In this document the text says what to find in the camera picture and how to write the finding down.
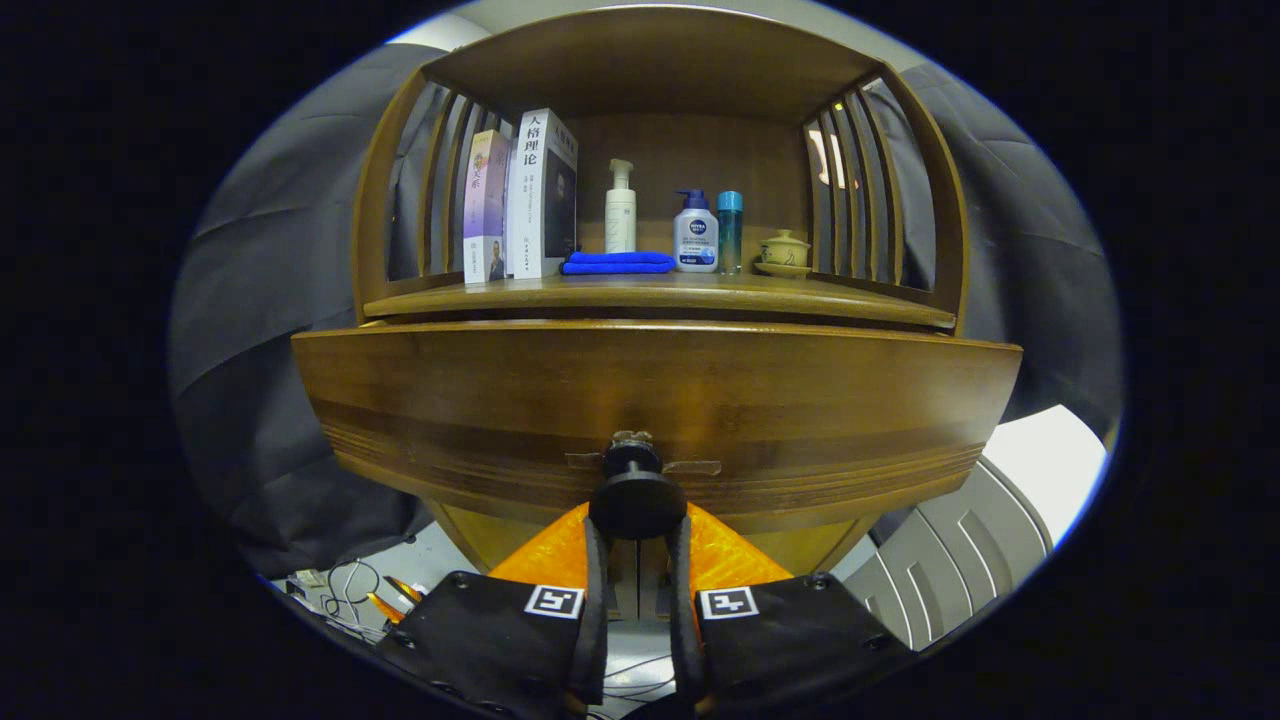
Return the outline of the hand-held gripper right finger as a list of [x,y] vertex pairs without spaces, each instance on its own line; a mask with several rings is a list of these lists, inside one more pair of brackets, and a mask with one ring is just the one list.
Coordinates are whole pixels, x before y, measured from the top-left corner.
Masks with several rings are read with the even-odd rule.
[[695,716],[832,716],[915,661],[842,582],[786,571],[695,503],[668,551],[676,694]]

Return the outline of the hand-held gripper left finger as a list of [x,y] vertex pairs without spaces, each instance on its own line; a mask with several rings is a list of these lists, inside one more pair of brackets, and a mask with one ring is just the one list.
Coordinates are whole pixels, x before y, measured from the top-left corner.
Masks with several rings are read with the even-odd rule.
[[603,700],[607,564],[580,503],[492,571],[445,575],[375,655],[472,716],[582,716]]

